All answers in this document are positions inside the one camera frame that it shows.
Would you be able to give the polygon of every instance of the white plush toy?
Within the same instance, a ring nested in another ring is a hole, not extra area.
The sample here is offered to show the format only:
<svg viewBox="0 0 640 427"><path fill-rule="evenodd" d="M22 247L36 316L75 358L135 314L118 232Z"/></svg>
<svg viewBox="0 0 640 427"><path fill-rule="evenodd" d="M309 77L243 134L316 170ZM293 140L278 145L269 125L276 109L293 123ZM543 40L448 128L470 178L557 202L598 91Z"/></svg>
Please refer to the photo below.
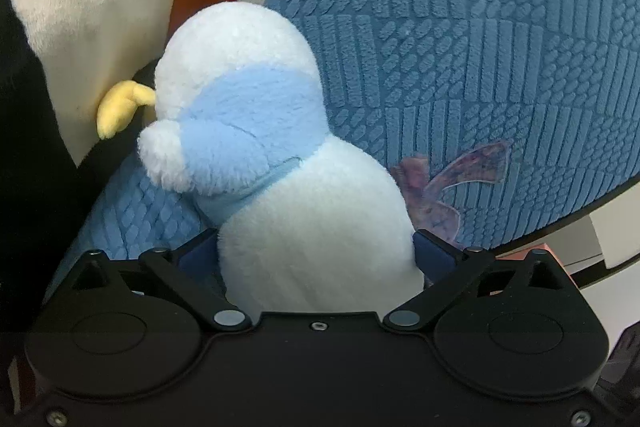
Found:
<svg viewBox="0 0 640 427"><path fill-rule="evenodd" d="M398 186L330 133L314 54L276 12L230 2L189 19L156 68L156 114L140 158L220 229L226 297L254 321L382 316L422 291Z"/></svg>

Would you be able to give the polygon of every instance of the plush toy head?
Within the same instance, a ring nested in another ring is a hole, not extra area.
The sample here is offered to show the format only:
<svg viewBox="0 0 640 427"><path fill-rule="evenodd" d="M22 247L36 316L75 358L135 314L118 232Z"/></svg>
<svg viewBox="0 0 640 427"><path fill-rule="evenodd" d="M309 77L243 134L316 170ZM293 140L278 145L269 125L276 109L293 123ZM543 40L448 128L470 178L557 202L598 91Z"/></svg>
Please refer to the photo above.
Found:
<svg viewBox="0 0 640 427"><path fill-rule="evenodd" d="M158 119L177 118L215 78L258 64L320 81L305 38L278 13L245 2L201 10L174 33L156 67Z"/></svg>
<svg viewBox="0 0 640 427"><path fill-rule="evenodd" d="M174 34L156 68L156 113L138 142L146 171L165 189L194 192L214 226L329 134L305 38L242 2L209 7Z"/></svg>

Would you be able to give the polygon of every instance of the blue textured fabric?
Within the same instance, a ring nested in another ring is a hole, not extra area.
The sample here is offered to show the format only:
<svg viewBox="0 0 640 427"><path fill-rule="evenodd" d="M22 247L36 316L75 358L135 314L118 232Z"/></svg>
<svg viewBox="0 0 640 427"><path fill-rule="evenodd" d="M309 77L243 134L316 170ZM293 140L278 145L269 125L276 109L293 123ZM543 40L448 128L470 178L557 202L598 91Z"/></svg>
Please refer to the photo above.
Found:
<svg viewBox="0 0 640 427"><path fill-rule="evenodd" d="M457 239L494 247L638 173L640 0L267 0L306 36L330 126L431 176L504 140L503 182L443 191Z"/></svg>
<svg viewBox="0 0 640 427"><path fill-rule="evenodd" d="M272 66L216 78L177 121L187 171L203 194L264 185L272 169L309 157L329 134L320 84Z"/></svg>
<svg viewBox="0 0 640 427"><path fill-rule="evenodd" d="M138 156L129 156L104 188L47 289L48 300L87 250L137 259L153 247L175 249L208 228L186 197L152 185Z"/></svg>

